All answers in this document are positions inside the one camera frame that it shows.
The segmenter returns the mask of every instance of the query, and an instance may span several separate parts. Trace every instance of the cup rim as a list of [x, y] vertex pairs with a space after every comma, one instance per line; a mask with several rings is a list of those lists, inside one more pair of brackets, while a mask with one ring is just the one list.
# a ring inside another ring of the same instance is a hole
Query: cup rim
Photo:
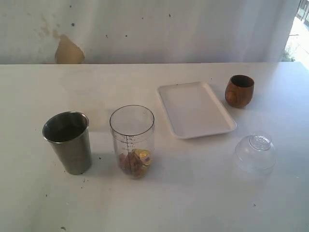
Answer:
[[[74, 114], [79, 114], [79, 115], [81, 115], [82, 117], [84, 117], [84, 118], [86, 119], [86, 121], [87, 121], [87, 126], [86, 126], [86, 128], [84, 129], [84, 131], [83, 131], [81, 134], [79, 134], [77, 137], [75, 137], [75, 138], [73, 138], [73, 139], [70, 139], [70, 140], [67, 140], [67, 141], [63, 141], [63, 142], [55, 142], [55, 141], [52, 141], [52, 140], [47, 139], [46, 136], [44, 135], [44, 129], [46, 128], [47, 124], [48, 124], [50, 121], [52, 121], [52, 120], [53, 120], [55, 117], [57, 117], [57, 116], [64, 115], [64, 114], [72, 114], [72, 113], [74, 113]], [[46, 141], [50, 142], [50, 143], [53, 143], [53, 144], [65, 144], [65, 143], [68, 143], [68, 142], [70, 142], [70, 141], [72, 141], [72, 140], [74, 140], [74, 139], [77, 139], [77, 138], [81, 137], [81, 136], [85, 133], [85, 131], [88, 130], [88, 128], [89, 128], [89, 119], [88, 119], [88, 117], [87, 117], [86, 115], [84, 115], [83, 113], [78, 112], [78, 111], [66, 111], [66, 112], [62, 112], [62, 113], [60, 113], [60, 114], [57, 114], [57, 115], [51, 117], [49, 120], [47, 120], [47, 122], [44, 124], [44, 126], [43, 126], [43, 128], [42, 128], [42, 135], [43, 135], [43, 138], [44, 138]]]
[[[150, 113], [151, 113], [151, 115], [153, 116], [153, 122], [152, 122], [152, 124], [151, 124], [151, 126], [147, 129], [147, 130], [145, 130], [144, 132], [142, 132], [142, 133], [138, 133], [138, 134], [122, 134], [122, 133], [119, 133], [118, 131], [116, 131], [113, 127], [112, 127], [112, 116], [118, 111], [118, 110], [120, 110], [120, 109], [122, 109], [122, 108], [125, 108], [125, 107], [130, 107], [130, 106], [139, 106], [139, 107], [143, 107], [143, 108], [145, 108], [146, 110], [148, 110]], [[111, 115], [111, 117], [110, 117], [110, 128], [111, 128], [111, 130], [113, 130], [114, 132], [116, 132], [117, 134], [120, 134], [120, 135], [123, 135], [123, 136], [138, 136], [138, 135], [141, 135], [141, 134], [145, 134], [146, 132], [148, 132], [153, 126], [154, 126], [154, 124], [155, 124], [155, 118], [154, 118], [155, 116], [154, 116], [154, 114], [153, 114], [153, 112], [150, 110], [150, 109], [148, 109], [147, 107], [145, 107], [145, 106], [142, 106], [142, 105], [125, 105], [125, 106], [122, 106], [122, 107], [120, 107], [120, 108], [118, 108], [118, 109], [116, 109], [113, 113], [112, 113], [112, 115]]]
[[[250, 81], [250, 85], [249, 85], [249, 86], [245, 86], [245, 87], [239, 86], [239, 85], [237, 85], [237, 84], [235, 84], [235, 83], [233, 82], [232, 79], [233, 79], [234, 77], [243, 77], [243, 78], [246, 78], [247, 81]], [[251, 77], [246, 76], [246, 75], [242, 75], [242, 74], [237, 74], [237, 75], [232, 76], [232, 77], [231, 77], [231, 83], [232, 83], [233, 85], [239, 87], [239, 88], [251, 88], [252, 86], [254, 86], [254, 80], [253, 80]]]

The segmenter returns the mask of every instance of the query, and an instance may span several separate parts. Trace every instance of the white plastic tray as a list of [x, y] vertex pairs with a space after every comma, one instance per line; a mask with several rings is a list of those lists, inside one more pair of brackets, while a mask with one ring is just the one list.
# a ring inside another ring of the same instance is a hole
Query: white plastic tray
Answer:
[[227, 133], [237, 127], [205, 82], [161, 86], [157, 91], [177, 138]]

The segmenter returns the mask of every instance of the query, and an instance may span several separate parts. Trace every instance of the stainless steel cup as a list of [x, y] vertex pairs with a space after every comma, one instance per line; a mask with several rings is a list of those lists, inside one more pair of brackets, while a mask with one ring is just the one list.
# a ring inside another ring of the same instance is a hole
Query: stainless steel cup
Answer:
[[79, 112], [64, 112], [49, 119], [42, 134], [58, 155], [65, 170], [79, 175], [91, 166], [89, 120]]

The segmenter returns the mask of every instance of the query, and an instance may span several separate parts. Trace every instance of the brown wooden cup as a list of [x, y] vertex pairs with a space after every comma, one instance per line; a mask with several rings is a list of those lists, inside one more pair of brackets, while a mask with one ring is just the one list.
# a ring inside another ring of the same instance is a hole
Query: brown wooden cup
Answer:
[[225, 90], [225, 100], [230, 106], [242, 108], [253, 96], [254, 80], [248, 76], [232, 76]]

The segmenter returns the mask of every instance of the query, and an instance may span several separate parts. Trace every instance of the clear plastic lid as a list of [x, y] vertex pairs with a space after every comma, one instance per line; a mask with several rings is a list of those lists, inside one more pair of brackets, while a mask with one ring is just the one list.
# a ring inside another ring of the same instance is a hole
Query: clear plastic lid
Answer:
[[244, 137], [235, 148], [235, 156], [242, 170], [254, 174], [268, 174], [276, 163], [271, 137], [263, 131]]

